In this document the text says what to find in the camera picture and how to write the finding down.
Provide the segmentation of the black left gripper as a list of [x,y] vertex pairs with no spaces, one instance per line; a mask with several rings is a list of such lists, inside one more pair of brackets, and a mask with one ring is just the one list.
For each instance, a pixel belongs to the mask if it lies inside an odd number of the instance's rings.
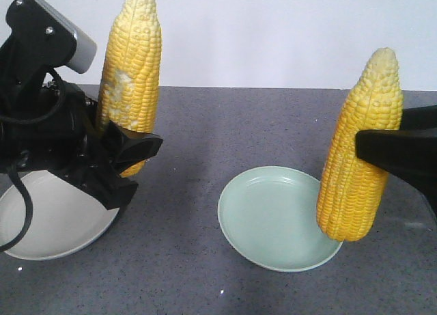
[[64,152],[66,163],[48,171],[92,196],[107,210],[127,207],[138,184],[119,174],[156,156],[163,139],[110,121],[100,141],[94,127],[97,102],[73,83],[66,84],[66,96],[79,136],[74,138],[70,150]]

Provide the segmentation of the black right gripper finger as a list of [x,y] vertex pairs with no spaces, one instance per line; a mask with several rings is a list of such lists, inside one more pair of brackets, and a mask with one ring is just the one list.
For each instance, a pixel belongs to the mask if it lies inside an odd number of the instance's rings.
[[415,107],[404,109],[400,130],[425,130],[437,127],[437,106]]
[[383,169],[415,189],[436,212],[436,129],[368,130],[356,134],[358,158]]

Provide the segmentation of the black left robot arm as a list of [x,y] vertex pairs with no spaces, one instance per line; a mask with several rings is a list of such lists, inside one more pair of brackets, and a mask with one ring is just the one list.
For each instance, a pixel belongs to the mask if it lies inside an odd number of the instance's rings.
[[99,135],[97,102],[10,36],[1,47],[1,172],[47,170],[98,200],[127,206],[138,184],[121,173],[155,156],[162,139],[111,122]]

